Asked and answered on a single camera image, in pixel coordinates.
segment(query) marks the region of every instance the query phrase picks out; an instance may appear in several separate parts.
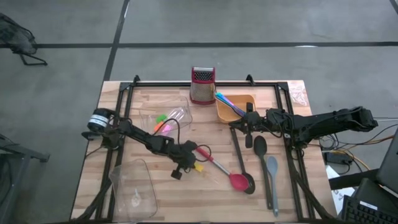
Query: black ladle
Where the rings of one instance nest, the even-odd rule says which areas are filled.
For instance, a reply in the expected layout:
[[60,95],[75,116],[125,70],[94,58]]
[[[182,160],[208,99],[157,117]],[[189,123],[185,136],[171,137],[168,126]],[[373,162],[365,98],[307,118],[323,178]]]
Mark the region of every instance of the black ladle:
[[236,154],[238,155],[239,164],[241,165],[242,175],[245,176],[245,178],[247,178],[247,180],[249,182],[249,187],[244,192],[246,194],[253,194],[254,191],[256,190],[256,185],[255,185],[254,179],[250,174],[248,174],[246,172],[246,170],[244,168],[241,148],[239,147],[239,142],[238,142],[238,137],[236,136],[236,131],[234,128],[230,128],[230,130],[231,130],[232,140],[234,141],[234,145],[235,145],[235,149],[236,149]]
[[272,195],[271,195],[271,187],[269,185],[268,180],[268,169],[266,160],[264,156],[267,153],[267,142],[262,136],[257,136],[254,139],[254,152],[260,158],[261,167],[262,167],[262,174],[264,174],[264,182],[265,182],[265,189],[266,189],[266,199],[267,199],[267,208],[272,210]]

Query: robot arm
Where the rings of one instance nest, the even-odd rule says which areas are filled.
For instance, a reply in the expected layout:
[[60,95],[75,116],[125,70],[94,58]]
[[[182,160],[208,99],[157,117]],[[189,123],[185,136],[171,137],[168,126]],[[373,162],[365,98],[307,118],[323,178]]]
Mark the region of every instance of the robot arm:
[[264,118],[252,110],[252,105],[247,108],[245,117],[229,123],[247,134],[246,147],[251,147],[253,131],[281,132],[292,138],[292,147],[305,148],[312,139],[321,136],[346,130],[368,132],[378,126],[372,113],[361,106],[313,116],[292,115],[285,110],[271,108]]
[[[109,124],[111,117],[114,123],[112,125]],[[167,156],[178,164],[172,172],[172,177],[178,180],[182,176],[180,169],[195,168],[196,157],[192,151],[198,147],[196,143],[186,141],[183,144],[175,144],[173,138],[149,134],[134,126],[130,119],[118,118],[115,111],[95,109],[87,127],[91,132],[102,135],[103,145],[107,148],[116,148],[121,136],[127,136],[145,145],[151,153]]]

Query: black floor stripe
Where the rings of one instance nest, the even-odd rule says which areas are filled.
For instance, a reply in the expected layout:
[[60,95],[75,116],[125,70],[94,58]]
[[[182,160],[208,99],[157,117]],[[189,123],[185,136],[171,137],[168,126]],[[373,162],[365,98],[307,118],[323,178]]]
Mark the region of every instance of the black floor stripe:
[[207,42],[207,43],[131,43],[125,49],[177,49],[228,47],[397,47],[398,42]]
[[398,14],[398,4],[396,0],[390,0],[392,7],[395,9],[396,13]]
[[118,22],[118,28],[116,29],[116,33],[114,35],[111,53],[109,54],[109,59],[108,59],[108,62],[106,64],[106,68],[105,68],[105,74],[104,74],[104,78],[103,78],[104,81],[109,81],[109,79],[111,78],[113,63],[114,63],[114,59],[116,57],[116,52],[118,51],[118,44],[120,41],[120,36],[122,34],[124,19],[127,14],[127,8],[129,6],[129,3],[130,3],[130,0],[124,0],[124,2],[123,2],[123,7],[122,7],[122,11],[120,13],[119,22]]
[[[112,44],[35,44],[38,49],[107,49]],[[6,44],[0,44],[0,49],[6,49]]]
[[[122,43],[122,44],[37,44],[39,49],[173,49],[228,47],[397,47],[398,42],[207,42],[207,43]],[[0,44],[0,49],[8,48]]]

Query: cheese grater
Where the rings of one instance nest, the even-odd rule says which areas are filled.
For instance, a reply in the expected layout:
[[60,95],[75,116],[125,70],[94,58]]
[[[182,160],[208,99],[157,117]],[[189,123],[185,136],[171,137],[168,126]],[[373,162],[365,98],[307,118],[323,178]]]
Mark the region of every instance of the cheese grater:
[[207,105],[216,101],[216,69],[192,67],[190,99],[192,103]]

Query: gray floor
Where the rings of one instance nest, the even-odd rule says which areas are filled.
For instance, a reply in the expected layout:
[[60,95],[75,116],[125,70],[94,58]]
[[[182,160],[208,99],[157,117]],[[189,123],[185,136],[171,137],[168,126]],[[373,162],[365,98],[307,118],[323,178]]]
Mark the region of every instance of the gray floor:
[[[111,43],[123,0],[5,0],[0,11],[42,44]],[[388,0],[133,0],[121,42],[397,41],[398,15]],[[16,216],[28,223],[67,220],[110,49],[39,49],[48,67],[26,67],[0,49],[0,133],[51,153],[33,162]],[[395,47],[264,49],[119,49],[111,80],[188,80],[190,67],[216,66],[219,80],[303,79],[313,113],[357,105],[374,116],[398,116]],[[341,141],[371,133],[347,131]],[[382,136],[392,134],[395,128]],[[388,142],[353,152],[379,167]],[[342,172],[346,167],[334,166]],[[350,173],[357,172],[355,166]]]

